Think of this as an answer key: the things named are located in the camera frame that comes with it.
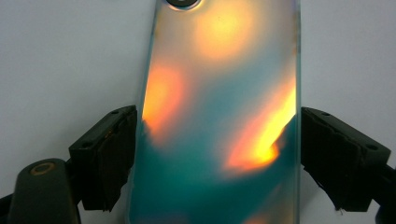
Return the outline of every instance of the rectangular object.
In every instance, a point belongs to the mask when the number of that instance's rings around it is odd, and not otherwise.
[[[298,223],[297,1],[168,2],[156,5],[130,223]]]

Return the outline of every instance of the orange glowing spot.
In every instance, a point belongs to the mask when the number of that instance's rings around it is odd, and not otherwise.
[[[275,90],[265,102],[262,112],[246,122],[242,133],[235,137],[232,153],[226,162],[227,170],[245,172],[265,167],[279,156],[276,140],[296,113],[294,77],[287,85]]]
[[[171,132],[167,125],[177,117],[183,100],[181,78],[180,72],[165,66],[154,66],[149,71],[142,117],[154,143],[163,143]]]
[[[245,0],[205,2],[207,9],[195,22],[196,50],[210,62],[240,59],[254,46],[253,34],[265,26],[262,8],[258,12],[256,5]]]

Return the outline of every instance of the white background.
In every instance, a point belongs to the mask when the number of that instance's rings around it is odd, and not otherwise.
[[[301,2],[303,105],[396,148],[396,1]],[[0,0],[0,196],[26,165],[67,160],[102,116],[137,103],[153,8],[154,0]],[[301,198],[302,224],[374,223],[375,203],[368,214],[335,212],[305,172]],[[120,200],[111,214],[80,210],[83,223],[123,223],[124,208]]]

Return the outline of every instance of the phone back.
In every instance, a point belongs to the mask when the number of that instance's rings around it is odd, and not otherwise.
[[[158,0],[130,223],[298,223],[298,9]]]

